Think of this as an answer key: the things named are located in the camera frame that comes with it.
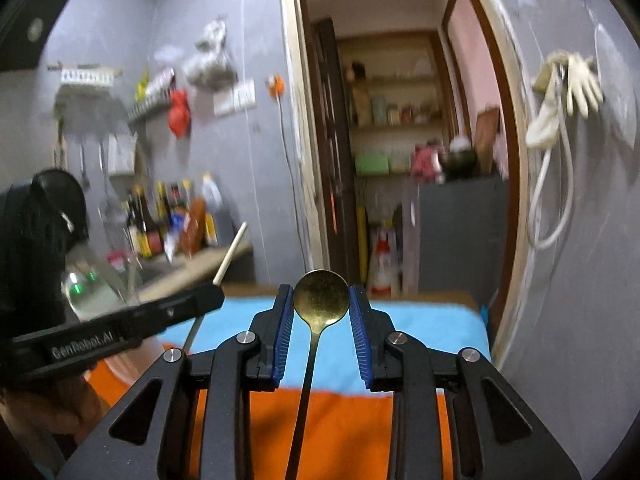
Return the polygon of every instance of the kitchen counter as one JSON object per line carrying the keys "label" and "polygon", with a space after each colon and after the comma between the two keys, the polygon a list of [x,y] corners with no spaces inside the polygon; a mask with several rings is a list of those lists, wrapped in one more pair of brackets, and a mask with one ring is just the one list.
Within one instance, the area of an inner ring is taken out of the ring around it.
{"label": "kitchen counter", "polygon": [[[245,237],[240,241],[233,260],[251,252],[253,246]],[[176,269],[160,278],[153,280],[138,289],[141,303],[165,298],[175,294],[208,276],[213,276],[220,268],[228,247],[206,248],[192,258],[183,255],[176,256],[172,263]]]}

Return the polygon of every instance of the dark brown door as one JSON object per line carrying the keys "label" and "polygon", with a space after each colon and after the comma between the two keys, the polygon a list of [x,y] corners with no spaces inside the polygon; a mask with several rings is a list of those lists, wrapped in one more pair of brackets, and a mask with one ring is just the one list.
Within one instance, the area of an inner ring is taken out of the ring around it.
{"label": "dark brown door", "polygon": [[310,64],[315,92],[314,112],[322,173],[322,192],[331,270],[351,285],[360,281],[356,196],[349,120],[334,24],[327,18],[312,25]]}

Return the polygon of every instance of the gray cabinet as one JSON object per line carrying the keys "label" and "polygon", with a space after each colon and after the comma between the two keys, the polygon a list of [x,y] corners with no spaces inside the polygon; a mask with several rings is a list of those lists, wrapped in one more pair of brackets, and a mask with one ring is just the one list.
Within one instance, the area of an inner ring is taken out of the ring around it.
{"label": "gray cabinet", "polygon": [[464,290],[478,305],[498,289],[509,183],[499,175],[446,184],[408,182],[402,197],[405,294]]}

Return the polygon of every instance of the red bag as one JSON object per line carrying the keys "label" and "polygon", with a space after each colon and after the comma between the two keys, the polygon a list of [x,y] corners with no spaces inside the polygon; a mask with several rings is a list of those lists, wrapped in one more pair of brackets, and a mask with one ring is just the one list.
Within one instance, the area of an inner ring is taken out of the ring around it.
{"label": "red bag", "polygon": [[171,102],[174,106],[169,110],[169,128],[180,139],[191,129],[191,110],[187,102],[186,90],[171,92]]}

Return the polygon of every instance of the metal bolt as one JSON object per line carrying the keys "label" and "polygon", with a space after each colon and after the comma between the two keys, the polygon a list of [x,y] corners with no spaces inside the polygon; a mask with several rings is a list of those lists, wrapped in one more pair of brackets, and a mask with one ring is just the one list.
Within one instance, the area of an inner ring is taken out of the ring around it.
{"label": "metal bolt", "polygon": [[462,351],[462,358],[470,363],[475,363],[480,358],[480,352],[475,348],[465,348]]}
{"label": "metal bolt", "polygon": [[406,334],[402,332],[392,332],[389,334],[389,342],[394,345],[403,345],[408,341]]}
{"label": "metal bolt", "polygon": [[175,363],[182,357],[182,350],[179,348],[169,348],[162,354],[162,358],[168,363]]}
{"label": "metal bolt", "polygon": [[241,332],[236,336],[236,341],[238,341],[242,345],[253,343],[255,341],[255,334],[253,332],[250,332],[249,330]]}

